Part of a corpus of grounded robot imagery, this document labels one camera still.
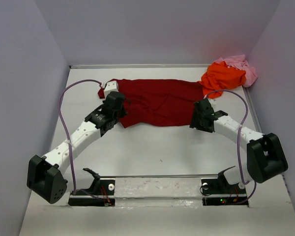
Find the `dark red t shirt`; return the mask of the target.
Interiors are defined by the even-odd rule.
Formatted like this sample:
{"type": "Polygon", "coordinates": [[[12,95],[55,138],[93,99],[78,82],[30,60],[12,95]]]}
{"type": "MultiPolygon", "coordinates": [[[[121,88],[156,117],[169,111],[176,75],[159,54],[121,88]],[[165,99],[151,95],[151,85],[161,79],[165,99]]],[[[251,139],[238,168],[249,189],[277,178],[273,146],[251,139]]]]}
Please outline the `dark red t shirt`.
{"type": "Polygon", "coordinates": [[[125,104],[127,115],[120,119],[124,128],[138,123],[154,126],[189,125],[194,103],[204,97],[199,82],[175,79],[111,79],[118,91],[130,100],[125,104]]]}

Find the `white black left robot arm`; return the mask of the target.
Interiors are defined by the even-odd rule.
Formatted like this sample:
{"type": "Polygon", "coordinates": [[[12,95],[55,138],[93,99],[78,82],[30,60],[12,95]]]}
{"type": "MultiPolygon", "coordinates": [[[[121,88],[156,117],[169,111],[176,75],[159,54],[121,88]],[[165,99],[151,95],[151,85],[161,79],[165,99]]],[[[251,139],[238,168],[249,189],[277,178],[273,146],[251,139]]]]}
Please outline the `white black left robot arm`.
{"type": "Polygon", "coordinates": [[[103,137],[120,118],[126,116],[126,97],[118,91],[110,92],[103,103],[86,116],[81,125],[68,134],[67,139],[43,156],[34,155],[28,165],[27,187],[50,204],[58,202],[66,192],[77,188],[77,175],[72,181],[64,177],[73,161],[90,144],[103,137]]]}

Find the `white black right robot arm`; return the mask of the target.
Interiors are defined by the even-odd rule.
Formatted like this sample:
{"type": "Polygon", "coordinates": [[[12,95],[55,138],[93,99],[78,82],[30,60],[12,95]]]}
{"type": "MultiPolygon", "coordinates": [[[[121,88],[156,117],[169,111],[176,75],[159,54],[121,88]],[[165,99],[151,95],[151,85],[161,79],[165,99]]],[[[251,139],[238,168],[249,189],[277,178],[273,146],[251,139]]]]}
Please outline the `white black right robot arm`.
{"type": "Polygon", "coordinates": [[[218,133],[236,143],[238,155],[241,149],[246,152],[246,161],[238,157],[238,165],[218,173],[216,186],[220,192],[227,193],[239,183],[263,183],[288,169],[277,135],[263,134],[241,125],[226,112],[215,111],[207,98],[194,103],[190,128],[218,133]]]}

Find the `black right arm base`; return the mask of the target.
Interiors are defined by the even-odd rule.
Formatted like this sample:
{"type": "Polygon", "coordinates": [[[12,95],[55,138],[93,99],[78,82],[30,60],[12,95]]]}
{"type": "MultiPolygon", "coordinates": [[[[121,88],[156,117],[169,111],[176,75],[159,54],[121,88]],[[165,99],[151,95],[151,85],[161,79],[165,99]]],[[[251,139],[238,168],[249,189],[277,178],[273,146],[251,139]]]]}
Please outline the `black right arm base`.
{"type": "Polygon", "coordinates": [[[201,179],[199,191],[203,196],[204,206],[249,206],[245,187],[240,188],[238,183],[228,184],[220,174],[201,179]]]}

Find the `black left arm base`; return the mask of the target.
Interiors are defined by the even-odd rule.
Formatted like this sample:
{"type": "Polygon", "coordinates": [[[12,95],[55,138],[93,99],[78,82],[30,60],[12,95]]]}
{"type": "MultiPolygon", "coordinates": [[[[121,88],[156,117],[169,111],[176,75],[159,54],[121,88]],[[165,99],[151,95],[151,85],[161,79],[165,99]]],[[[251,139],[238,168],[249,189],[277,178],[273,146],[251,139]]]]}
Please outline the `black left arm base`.
{"type": "Polygon", "coordinates": [[[76,193],[70,193],[68,205],[72,207],[113,207],[115,206],[116,180],[101,177],[90,168],[76,173],[76,193]]]}

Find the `orange t shirt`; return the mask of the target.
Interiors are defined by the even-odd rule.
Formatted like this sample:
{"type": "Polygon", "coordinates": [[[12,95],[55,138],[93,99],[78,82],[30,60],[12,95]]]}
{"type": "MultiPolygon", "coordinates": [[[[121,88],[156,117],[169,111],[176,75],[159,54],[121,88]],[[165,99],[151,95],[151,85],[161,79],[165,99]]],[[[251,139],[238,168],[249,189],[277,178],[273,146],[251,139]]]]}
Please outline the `orange t shirt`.
{"type": "Polygon", "coordinates": [[[218,98],[224,89],[233,90],[246,82],[246,71],[228,67],[225,61],[214,62],[201,76],[199,83],[202,86],[204,96],[218,98]]]}

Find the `pink t shirt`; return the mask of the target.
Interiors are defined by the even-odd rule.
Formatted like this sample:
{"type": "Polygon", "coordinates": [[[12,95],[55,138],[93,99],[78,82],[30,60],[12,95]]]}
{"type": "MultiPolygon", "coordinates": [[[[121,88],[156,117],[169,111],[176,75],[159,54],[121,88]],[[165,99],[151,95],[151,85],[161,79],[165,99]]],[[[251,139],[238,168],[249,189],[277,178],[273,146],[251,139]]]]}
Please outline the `pink t shirt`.
{"type": "Polygon", "coordinates": [[[231,56],[225,59],[219,58],[214,62],[221,63],[222,61],[224,61],[228,67],[234,67],[238,70],[245,71],[246,81],[243,85],[245,88],[251,87],[257,80],[258,75],[256,69],[248,63],[245,55],[231,56]]]}

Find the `white front board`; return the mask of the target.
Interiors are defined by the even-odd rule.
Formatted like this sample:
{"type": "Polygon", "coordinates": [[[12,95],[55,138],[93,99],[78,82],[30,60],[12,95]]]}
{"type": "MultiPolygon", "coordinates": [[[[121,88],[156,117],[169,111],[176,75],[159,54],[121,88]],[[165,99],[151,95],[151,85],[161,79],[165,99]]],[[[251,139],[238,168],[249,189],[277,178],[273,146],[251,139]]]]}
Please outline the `white front board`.
{"type": "Polygon", "coordinates": [[[282,177],[259,185],[248,206],[73,207],[31,194],[23,236],[295,236],[282,177]]]}

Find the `white rail at table edge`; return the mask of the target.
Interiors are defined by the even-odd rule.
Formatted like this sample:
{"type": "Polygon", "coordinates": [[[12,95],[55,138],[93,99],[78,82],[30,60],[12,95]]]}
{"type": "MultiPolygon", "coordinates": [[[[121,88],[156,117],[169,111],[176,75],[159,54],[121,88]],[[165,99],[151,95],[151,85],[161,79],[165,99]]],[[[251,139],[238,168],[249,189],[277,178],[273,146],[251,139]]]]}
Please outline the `white rail at table edge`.
{"type": "Polygon", "coordinates": [[[120,68],[198,68],[209,64],[94,64],[70,65],[70,69],[120,69],[120,68]]]}

